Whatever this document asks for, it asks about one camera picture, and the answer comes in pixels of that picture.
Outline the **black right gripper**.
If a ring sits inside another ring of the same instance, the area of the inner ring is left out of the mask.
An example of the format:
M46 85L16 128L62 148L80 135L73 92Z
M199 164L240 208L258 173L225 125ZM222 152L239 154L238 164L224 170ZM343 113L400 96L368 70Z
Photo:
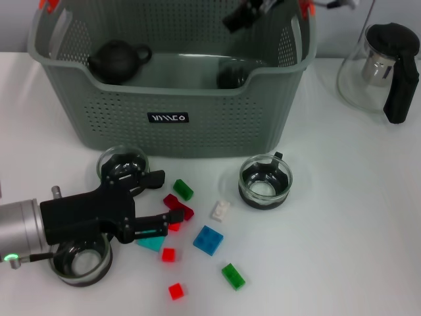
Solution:
M243 28L250 28L259 17L283 3L284 0L249 0L222 19L223 25L230 33Z

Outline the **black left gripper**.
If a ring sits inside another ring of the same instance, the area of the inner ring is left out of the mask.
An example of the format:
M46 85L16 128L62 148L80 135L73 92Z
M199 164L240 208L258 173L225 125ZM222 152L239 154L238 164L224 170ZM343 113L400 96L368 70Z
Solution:
M171 224L184 221L184 210L136 218L133 198L145 189L161 188L164 181L165 172L151 172L140 155L112 155L101 167L97 189L40 203L47 244L90 240L101 233L122 244L167 236Z

